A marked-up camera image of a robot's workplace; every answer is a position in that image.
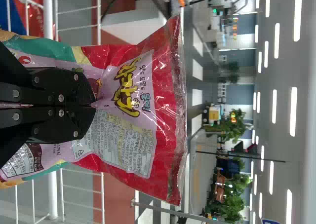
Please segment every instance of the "screw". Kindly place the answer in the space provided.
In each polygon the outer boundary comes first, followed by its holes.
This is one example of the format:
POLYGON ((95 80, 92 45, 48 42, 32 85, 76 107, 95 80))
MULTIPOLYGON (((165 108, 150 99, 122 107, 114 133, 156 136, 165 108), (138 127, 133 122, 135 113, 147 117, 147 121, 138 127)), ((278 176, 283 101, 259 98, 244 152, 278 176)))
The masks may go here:
POLYGON ((60 95, 58 96, 58 100, 59 100, 60 102, 63 102, 64 99, 65 99, 64 95, 60 94, 60 95))
POLYGON ((40 78, 37 77, 37 76, 35 76, 35 77, 34 77, 34 82, 35 82, 35 83, 39 83, 39 82, 40 82, 40 78))
POLYGON ((14 113, 13 116, 12 116, 12 119, 14 121, 18 121, 20 119, 20 115, 18 113, 14 113))
POLYGON ((12 96, 15 97, 15 98, 17 98, 17 97, 20 96, 20 92, 19 92, 18 90, 15 90, 15 89, 14 89, 14 90, 12 91, 12 96))
POLYGON ((58 114, 59 114, 60 117, 63 117, 65 112, 64 112, 64 110, 59 110, 58 114))

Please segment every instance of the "nutrition label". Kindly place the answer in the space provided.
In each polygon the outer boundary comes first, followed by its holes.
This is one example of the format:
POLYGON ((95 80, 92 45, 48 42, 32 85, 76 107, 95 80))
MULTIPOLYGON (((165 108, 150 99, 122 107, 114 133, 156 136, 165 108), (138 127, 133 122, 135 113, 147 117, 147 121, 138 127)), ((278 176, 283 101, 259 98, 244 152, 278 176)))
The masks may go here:
POLYGON ((154 135, 150 129, 97 110, 85 137, 72 142, 74 156, 77 160, 92 152, 110 165, 148 178, 155 153, 154 135))
POLYGON ((24 144, 2 167, 7 178, 43 170, 39 145, 24 144))

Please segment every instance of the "plastic bag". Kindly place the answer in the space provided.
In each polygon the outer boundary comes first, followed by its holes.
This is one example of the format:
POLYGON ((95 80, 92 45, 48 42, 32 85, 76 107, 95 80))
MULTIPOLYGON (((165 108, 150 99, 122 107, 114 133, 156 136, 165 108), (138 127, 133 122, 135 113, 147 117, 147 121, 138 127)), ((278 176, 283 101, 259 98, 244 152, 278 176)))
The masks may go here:
MULTIPOLYGON (((187 154, 179 34, 179 16, 138 45, 68 47, 0 32, 0 40, 6 39, 5 46, 26 67, 83 72, 97 99, 91 105, 97 109, 95 118, 82 140, 33 145, 40 147, 42 167, 63 159, 110 173, 130 187, 179 205, 187 154)), ((2 179, 11 179, 11 167, 8 162, 0 170, 2 179)))

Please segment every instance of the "red snack bag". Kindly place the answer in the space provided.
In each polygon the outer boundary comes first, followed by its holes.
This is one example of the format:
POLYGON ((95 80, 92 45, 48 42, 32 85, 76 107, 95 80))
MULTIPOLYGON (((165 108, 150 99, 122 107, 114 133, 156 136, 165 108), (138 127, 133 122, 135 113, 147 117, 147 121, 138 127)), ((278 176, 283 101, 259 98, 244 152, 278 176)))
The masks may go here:
MULTIPOLYGON (((96 115, 83 139, 23 145, 16 157, 23 160, 31 146, 40 151, 34 156, 40 158, 44 170, 63 159, 110 173, 141 192, 180 204, 187 154, 187 100, 179 16, 138 45, 70 48, 47 39, 31 41, 2 34, 17 59, 27 58, 25 67, 83 72, 96 97, 91 105, 96 115)), ((14 159, 0 169, 4 181, 39 172, 32 164, 27 172, 14 172, 14 159)))
MULTIPOLYGON (((187 151, 185 74, 179 56, 179 34, 180 18, 174 17, 138 45, 82 47, 91 64, 105 70, 93 106, 153 131, 154 144, 148 149, 154 151, 152 163, 143 172, 109 165, 95 153, 76 162, 88 169, 108 172, 128 186, 174 205, 181 200, 180 180, 187 151)), ((132 166, 139 162, 135 153, 134 147, 128 157, 133 159, 132 166)))

